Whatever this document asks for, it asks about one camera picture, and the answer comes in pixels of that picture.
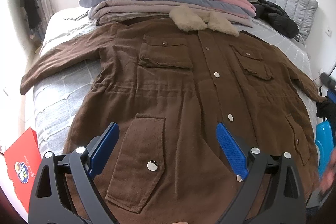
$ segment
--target cartoon logo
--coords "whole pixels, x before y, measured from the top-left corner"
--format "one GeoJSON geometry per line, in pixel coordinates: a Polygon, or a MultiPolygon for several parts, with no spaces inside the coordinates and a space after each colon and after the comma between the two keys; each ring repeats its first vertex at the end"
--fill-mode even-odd
{"type": "Polygon", "coordinates": [[[17,162],[14,165],[17,177],[22,183],[27,183],[29,178],[28,168],[23,162],[17,162]]]}

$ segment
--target human hand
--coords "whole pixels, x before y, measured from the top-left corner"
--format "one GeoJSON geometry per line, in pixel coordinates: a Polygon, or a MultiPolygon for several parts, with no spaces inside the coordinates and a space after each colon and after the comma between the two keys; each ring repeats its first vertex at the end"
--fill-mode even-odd
{"type": "Polygon", "coordinates": [[[334,148],[333,152],[330,156],[330,161],[327,165],[325,172],[322,175],[322,179],[320,182],[321,193],[324,194],[333,184],[335,179],[336,172],[336,148],[334,148]]]}

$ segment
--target blue plastic object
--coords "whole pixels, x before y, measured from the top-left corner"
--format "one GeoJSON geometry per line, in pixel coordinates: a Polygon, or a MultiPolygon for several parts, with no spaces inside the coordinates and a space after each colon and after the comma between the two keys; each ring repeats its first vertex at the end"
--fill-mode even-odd
{"type": "Polygon", "coordinates": [[[324,121],[317,125],[315,143],[320,150],[319,174],[321,177],[334,149],[333,134],[328,121],[324,121]]]}
{"type": "Polygon", "coordinates": [[[119,126],[112,122],[88,154],[88,174],[94,179],[103,171],[119,139],[119,126]]]}
{"type": "Polygon", "coordinates": [[[249,173],[244,153],[222,123],[217,125],[216,136],[233,172],[244,180],[249,173]]]}
{"type": "Polygon", "coordinates": [[[331,89],[329,89],[327,91],[327,95],[336,104],[336,94],[335,94],[335,92],[332,91],[331,89]]]}

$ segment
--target coat sleeve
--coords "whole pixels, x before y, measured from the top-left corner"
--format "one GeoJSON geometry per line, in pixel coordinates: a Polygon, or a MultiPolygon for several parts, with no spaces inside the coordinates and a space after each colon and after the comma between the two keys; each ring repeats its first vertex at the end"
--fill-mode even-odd
{"type": "Polygon", "coordinates": [[[326,100],[325,97],[318,95],[316,84],[303,71],[299,70],[278,47],[272,47],[286,65],[292,82],[297,85],[305,95],[315,102],[323,102],[326,100]]]}
{"type": "Polygon", "coordinates": [[[52,48],[22,77],[20,93],[25,95],[44,78],[83,60],[100,59],[106,47],[115,39],[117,30],[118,24],[107,24],[52,48]]]}

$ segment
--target beige fur collar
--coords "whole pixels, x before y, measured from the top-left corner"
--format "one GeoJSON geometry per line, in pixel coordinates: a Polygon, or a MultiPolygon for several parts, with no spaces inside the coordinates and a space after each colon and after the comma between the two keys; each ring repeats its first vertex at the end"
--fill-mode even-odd
{"type": "Polygon", "coordinates": [[[235,37],[239,36],[238,30],[219,12],[204,11],[204,13],[197,15],[188,6],[181,5],[172,9],[169,17],[179,29],[185,32],[209,28],[235,37]]]}

